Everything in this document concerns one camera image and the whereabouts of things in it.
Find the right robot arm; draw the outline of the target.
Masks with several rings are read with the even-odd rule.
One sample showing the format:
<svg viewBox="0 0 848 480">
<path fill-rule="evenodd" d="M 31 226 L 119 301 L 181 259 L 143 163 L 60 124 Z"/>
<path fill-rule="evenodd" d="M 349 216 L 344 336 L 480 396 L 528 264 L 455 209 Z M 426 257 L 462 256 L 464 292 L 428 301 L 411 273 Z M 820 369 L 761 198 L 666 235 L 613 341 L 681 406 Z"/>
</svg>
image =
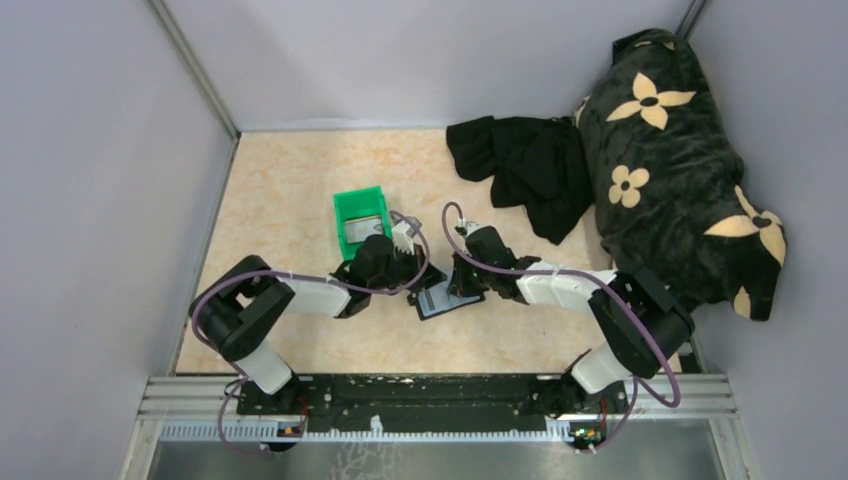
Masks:
<svg viewBox="0 0 848 480">
<path fill-rule="evenodd" d="M 603 389 L 629 377 L 649 379 L 691 337 L 691 314 L 647 268 L 632 272 L 566 269 L 539 257 L 517 257 L 490 225 L 462 221 L 450 292 L 459 297 L 493 291 L 525 305 L 590 314 L 603 343 L 566 371 L 563 398 L 590 411 Z"/>
</svg>

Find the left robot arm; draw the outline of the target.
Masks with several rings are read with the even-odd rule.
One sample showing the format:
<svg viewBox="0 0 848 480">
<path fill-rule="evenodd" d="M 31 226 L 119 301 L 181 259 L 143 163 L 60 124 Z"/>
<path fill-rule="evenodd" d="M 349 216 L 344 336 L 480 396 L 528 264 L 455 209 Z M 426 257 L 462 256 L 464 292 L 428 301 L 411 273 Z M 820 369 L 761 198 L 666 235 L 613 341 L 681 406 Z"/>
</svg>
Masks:
<svg viewBox="0 0 848 480">
<path fill-rule="evenodd" d="M 267 336 L 285 313 L 349 318 L 375 295 L 418 294 L 445 280 L 428 249 L 410 249 L 381 234 L 369 236 L 350 260 L 325 277 L 277 271 L 258 255 L 232 267 L 190 304 L 198 338 L 259 388 L 264 405 L 277 414 L 300 399 L 295 374 Z"/>
</svg>

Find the green plastic bin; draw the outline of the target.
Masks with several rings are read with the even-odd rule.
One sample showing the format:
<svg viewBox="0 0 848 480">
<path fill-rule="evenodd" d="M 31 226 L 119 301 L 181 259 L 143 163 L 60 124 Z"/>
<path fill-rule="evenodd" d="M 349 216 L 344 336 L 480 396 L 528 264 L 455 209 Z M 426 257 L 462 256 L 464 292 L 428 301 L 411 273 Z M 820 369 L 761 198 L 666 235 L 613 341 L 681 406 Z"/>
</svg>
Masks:
<svg viewBox="0 0 848 480">
<path fill-rule="evenodd" d="M 392 237 L 388 208 L 380 186 L 336 193 L 333 195 L 333 207 L 338 244 L 344 260 L 352 260 L 371 235 Z"/>
</svg>

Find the white credit card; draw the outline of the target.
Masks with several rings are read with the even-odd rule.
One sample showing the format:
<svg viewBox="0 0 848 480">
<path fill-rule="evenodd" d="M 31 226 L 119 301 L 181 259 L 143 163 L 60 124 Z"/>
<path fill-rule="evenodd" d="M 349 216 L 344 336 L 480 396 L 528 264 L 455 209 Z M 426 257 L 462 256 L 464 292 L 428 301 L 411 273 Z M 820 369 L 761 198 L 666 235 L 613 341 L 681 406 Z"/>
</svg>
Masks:
<svg viewBox="0 0 848 480">
<path fill-rule="evenodd" d="M 383 218 L 379 215 L 353 218 L 343 224 L 343 239 L 348 244 L 362 243 L 371 235 L 383 233 Z"/>
</svg>

